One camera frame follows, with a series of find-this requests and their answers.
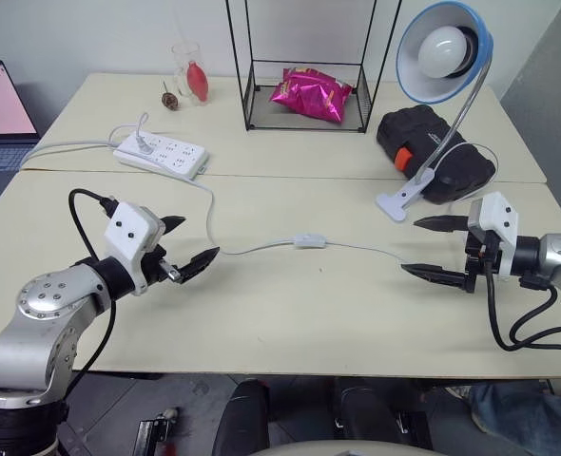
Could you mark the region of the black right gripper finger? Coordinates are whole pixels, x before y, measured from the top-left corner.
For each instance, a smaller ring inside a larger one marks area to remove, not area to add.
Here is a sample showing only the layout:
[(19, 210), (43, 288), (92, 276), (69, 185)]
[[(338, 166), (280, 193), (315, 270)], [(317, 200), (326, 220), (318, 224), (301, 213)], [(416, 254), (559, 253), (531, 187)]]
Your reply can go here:
[(420, 218), (413, 222), (414, 226), (434, 232), (452, 233), (454, 231), (468, 232), (468, 217), (455, 215), (441, 215)]
[(464, 273), (444, 270), (441, 266), (424, 263), (401, 264), (401, 269), (426, 281), (446, 285), (463, 286), (467, 276)]

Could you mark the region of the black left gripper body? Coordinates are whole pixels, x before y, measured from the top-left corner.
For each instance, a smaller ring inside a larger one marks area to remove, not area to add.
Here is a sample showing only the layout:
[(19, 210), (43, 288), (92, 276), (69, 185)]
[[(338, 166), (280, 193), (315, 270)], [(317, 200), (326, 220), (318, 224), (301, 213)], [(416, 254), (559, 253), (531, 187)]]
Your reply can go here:
[(170, 280), (175, 283), (181, 282), (181, 274), (176, 266), (165, 260), (166, 250), (156, 245), (151, 252), (145, 253), (142, 258), (142, 273), (147, 285)]

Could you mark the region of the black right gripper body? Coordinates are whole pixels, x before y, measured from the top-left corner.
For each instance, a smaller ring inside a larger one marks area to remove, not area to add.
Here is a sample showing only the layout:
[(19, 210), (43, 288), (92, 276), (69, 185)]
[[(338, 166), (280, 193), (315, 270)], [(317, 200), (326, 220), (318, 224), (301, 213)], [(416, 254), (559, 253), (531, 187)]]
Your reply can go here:
[(466, 238), (465, 254), (465, 286), (467, 293), (475, 290), (476, 278), (486, 275), (486, 268), (494, 274), (498, 272), (500, 264), (500, 237), (492, 230), (487, 230), (483, 238), (469, 233)]

